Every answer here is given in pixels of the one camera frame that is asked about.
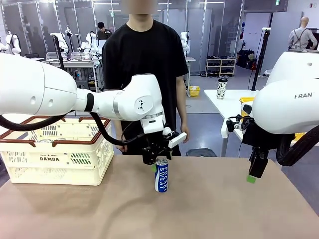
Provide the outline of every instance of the person's hand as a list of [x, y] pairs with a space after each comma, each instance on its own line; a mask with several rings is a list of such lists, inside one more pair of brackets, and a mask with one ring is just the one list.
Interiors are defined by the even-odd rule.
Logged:
[[188, 142], [188, 141], [189, 141], [189, 129], [188, 129], [188, 126], [187, 126], [186, 123], [182, 123], [182, 124], [181, 124], [181, 126], [180, 126], [180, 131], [181, 131], [182, 133], [187, 133], [187, 137], [186, 137], [186, 139], [184, 140], [183, 143]]
[[[121, 140], [121, 135], [117, 135], [116, 136], [116, 139], [117, 140]], [[122, 153], [125, 153], [125, 152], [127, 152], [128, 151], [128, 147], [127, 146], [118, 146], [118, 145], [115, 145], [115, 148], [117, 148], [119, 151], [121, 151]]]

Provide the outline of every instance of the black and white patterned cup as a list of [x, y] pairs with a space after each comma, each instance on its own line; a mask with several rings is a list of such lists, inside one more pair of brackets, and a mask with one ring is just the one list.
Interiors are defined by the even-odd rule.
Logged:
[[219, 100], [223, 100], [225, 98], [227, 82], [228, 82], [227, 79], [219, 79], [218, 80], [217, 98]]

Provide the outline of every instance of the black pants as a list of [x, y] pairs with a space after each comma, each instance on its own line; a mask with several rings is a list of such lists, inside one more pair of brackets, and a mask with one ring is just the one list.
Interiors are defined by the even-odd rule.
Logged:
[[[148, 143], [146, 140], [140, 138], [128, 145], [128, 151], [123, 155], [143, 155], [143, 148], [146, 148]], [[172, 156], [181, 156], [178, 145], [172, 149]]]

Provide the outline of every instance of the blue beverage can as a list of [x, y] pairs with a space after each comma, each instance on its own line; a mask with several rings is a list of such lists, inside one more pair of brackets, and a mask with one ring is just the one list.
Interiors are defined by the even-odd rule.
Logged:
[[159, 159], [156, 161], [155, 166], [155, 190], [159, 193], [164, 193], [168, 187], [168, 161]]

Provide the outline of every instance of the person's black hair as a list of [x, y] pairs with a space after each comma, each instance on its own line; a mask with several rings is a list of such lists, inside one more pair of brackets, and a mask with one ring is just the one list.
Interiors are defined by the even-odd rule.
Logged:
[[103, 22], [99, 22], [99, 23], [98, 23], [98, 28], [99, 28], [99, 29], [102, 29], [103, 27], [104, 27], [104, 23], [103, 23]]

